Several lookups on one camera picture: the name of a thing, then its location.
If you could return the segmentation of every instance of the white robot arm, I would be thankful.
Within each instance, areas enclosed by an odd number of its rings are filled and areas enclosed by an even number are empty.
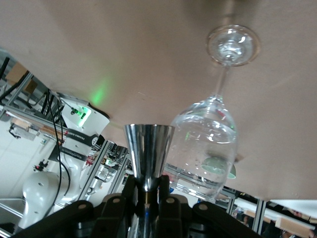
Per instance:
[[[67,104],[62,110],[62,116],[67,125],[68,134],[64,144],[60,147],[60,157],[69,171],[70,184],[64,168],[60,186],[59,173],[32,174],[23,185],[26,206],[18,225],[21,229],[41,220],[54,202],[71,202],[78,197],[81,171],[87,156],[97,142],[100,133],[109,123],[106,116],[87,105],[67,99],[63,99],[63,101]]]

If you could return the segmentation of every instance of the white wall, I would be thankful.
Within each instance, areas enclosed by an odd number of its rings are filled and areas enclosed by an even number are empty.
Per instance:
[[[42,138],[34,141],[15,139],[9,132],[10,121],[0,121],[0,198],[21,197],[26,178],[33,173],[33,166],[51,154],[55,141]]]

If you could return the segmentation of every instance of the green led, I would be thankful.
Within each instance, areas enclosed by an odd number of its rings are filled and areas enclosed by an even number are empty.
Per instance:
[[[82,107],[82,110],[84,113],[83,113],[83,116],[81,117],[81,120],[79,121],[79,124],[78,124],[79,127],[82,127],[85,124],[85,122],[87,121],[88,117],[91,114],[91,110],[89,108]]]

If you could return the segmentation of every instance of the black mount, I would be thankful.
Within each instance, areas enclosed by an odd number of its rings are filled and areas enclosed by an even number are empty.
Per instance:
[[[125,238],[134,214],[142,215],[139,204],[157,204],[156,191],[144,201],[136,190],[135,179],[129,176],[121,195],[110,195],[96,208],[88,201],[74,202],[12,238]],[[190,208],[169,195],[168,176],[160,177],[158,195],[155,238],[260,238],[214,204],[200,202]]]

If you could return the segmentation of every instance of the box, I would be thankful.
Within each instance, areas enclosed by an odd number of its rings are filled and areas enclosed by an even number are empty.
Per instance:
[[[275,226],[299,237],[309,238],[310,228],[307,226],[307,224],[302,222],[279,217],[276,220]]]
[[[28,70],[25,67],[23,67],[23,65],[21,65],[19,62],[17,62],[5,78],[8,82],[8,84],[14,85],[25,75],[25,73],[27,71]],[[25,86],[23,91],[32,94],[37,86],[38,86],[38,84],[34,80],[31,80]]]

